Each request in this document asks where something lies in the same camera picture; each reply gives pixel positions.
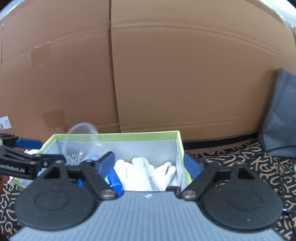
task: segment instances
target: white logo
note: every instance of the white logo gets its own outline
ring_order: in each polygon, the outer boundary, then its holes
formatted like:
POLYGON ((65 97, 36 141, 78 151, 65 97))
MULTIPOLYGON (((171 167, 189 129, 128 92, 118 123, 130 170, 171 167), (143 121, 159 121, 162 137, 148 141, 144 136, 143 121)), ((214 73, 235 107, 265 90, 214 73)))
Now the white logo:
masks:
POLYGON ((22 172, 22 173, 25 173, 25 169, 24 168, 12 167, 10 165, 0 164, 0 168, 7 169, 7 170, 10 170, 10 171, 14 171, 14 172, 22 172))

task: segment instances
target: metal screw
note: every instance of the metal screw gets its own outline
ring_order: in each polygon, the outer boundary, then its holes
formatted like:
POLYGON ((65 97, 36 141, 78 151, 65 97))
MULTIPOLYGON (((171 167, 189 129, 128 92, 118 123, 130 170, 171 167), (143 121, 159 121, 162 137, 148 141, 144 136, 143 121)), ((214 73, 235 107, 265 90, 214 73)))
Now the metal screw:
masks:
POLYGON ((185 198, 194 198, 196 196, 196 192, 192 190, 186 190, 182 192, 182 196, 185 198))
POLYGON ((101 192, 101 194, 103 197, 106 197, 106 198, 114 197, 116 195, 116 193, 111 189, 105 189, 101 192))

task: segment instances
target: gray ribbed surface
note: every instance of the gray ribbed surface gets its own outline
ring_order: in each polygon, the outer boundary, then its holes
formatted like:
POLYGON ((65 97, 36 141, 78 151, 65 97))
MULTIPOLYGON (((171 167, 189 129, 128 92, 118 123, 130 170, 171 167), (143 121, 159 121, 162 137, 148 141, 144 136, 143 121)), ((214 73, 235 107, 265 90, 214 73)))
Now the gray ribbed surface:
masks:
POLYGON ((125 192, 102 202, 84 223, 64 231, 23 228, 12 241, 280 241, 274 230, 241 234, 209 221, 194 202, 172 192, 125 192))

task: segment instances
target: cardboard wall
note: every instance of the cardboard wall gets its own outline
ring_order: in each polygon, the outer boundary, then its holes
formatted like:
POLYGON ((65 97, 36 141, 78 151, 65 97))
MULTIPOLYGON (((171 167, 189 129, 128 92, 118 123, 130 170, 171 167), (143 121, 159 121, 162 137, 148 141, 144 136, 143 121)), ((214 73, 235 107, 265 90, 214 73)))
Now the cardboard wall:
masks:
POLYGON ((257 0, 25 0, 0 21, 0 117, 45 141, 79 122, 183 140, 258 131, 293 30, 257 0))
POLYGON ((25 0, 0 24, 0 117, 45 141, 90 122, 119 132, 109 41, 109 2, 25 0))
POLYGON ((111 22, 121 131, 252 133, 278 68, 296 73, 292 30, 258 1, 112 0, 111 22))

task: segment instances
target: green box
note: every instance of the green box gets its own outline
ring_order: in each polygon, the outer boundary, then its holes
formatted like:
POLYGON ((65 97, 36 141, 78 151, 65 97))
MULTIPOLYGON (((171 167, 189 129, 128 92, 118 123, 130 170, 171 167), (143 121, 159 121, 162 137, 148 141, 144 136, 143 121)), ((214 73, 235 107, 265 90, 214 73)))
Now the green box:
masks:
MULTIPOLYGON (((79 145, 81 142, 90 141, 91 135, 73 134, 69 137, 67 134, 54 134, 38 153, 61 154, 61 145, 66 138, 79 145)), ((176 166, 177 180, 178 184, 181 184, 181 189, 191 183, 190 175, 183 165, 184 149, 179 131, 98 134, 98 138, 115 153, 116 160, 131 162, 133 157, 142 156, 155 167, 170 161, 176 166)), ((14 178, 13 182, 20 189, 24 189, 32 181, 14 178)))

